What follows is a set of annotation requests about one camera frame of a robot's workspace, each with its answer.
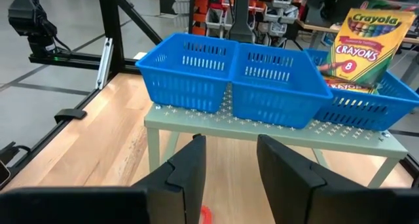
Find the crayon box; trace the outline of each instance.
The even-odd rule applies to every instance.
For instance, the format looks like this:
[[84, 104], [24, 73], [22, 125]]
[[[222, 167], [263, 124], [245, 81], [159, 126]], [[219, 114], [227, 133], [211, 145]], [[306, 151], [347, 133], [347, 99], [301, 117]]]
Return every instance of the crayon box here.
[[374, 86], [414, 21], [413, 12], [351, 9], [326, 64], [319, 70], [361, 86]]
[[378, 94], [378, 91], [374, 88], [367, 88], [354, 83], [347, 83], [335, 77], [323, 76], [323, 78], [327, 86], [333, 89], [349, 90], [366, 94]]

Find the green table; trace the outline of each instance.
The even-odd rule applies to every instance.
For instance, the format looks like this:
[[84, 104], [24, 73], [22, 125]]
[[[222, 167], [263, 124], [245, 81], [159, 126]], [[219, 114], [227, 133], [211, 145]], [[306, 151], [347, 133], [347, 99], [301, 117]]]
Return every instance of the green table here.
[[160, 166], [159, 130], [172, 131], [164, 152], [164, 160], [174, 154], [180, 132], [252, 141], [255, 141], [259, 134], [267, 134], [286, 145], [313, 149], [319, 164], [325, 167], [327, 163], [320, 149], [387, 157], [369, 183], [369, 187], [379, 187], [395, 165], [408, 153], [387, 131], [375, 132], [320, 121], [312, 121], [305, 129], [297, 130], [233, 117], [231, 104], [229, 89], [225, 93], [220, 110], [214, 114], [153, 104], [144, 120], [147, 127], [150, 172]]

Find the perforated table top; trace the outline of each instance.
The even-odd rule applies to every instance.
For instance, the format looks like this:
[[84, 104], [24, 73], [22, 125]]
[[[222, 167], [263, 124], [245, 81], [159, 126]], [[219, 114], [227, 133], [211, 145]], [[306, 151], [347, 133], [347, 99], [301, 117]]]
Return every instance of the perforated table top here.
[[231, 91], [216, 113], [153, 104], [145, 117], [145, 126], [175, 132], [201, 133], [210, 136], [256, 140], [267, 134], [286, 145], [328, 149], [403, 159], [407, 150], [388, 132], [363, 130], [342, 124], [313, 120], [298, 130], [232, 116]]

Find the crayola logo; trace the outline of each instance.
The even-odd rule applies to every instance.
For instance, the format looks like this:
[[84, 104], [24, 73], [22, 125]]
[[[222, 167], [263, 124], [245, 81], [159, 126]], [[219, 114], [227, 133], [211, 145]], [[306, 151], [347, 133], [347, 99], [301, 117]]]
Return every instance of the crayola logo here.
[[379, 17], [379, 16], [365, 16], [362, 14], [355, 14], [352, 19], [354, 21], [364, 21], [370, 24], [387, 24], [387, 25], [397, 25], [399, 23], [398, 18], [393, 18], [391, 16]]

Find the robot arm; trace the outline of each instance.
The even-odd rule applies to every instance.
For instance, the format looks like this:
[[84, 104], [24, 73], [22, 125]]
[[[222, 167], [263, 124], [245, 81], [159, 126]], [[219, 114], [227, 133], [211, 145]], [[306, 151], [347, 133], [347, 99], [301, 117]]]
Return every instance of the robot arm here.
[[57, 27], [46, 18], [39, 0], [14, 0], [9, 7], [9, 24], [20, 36], [27, 36], [34, 56], [57, 53]]

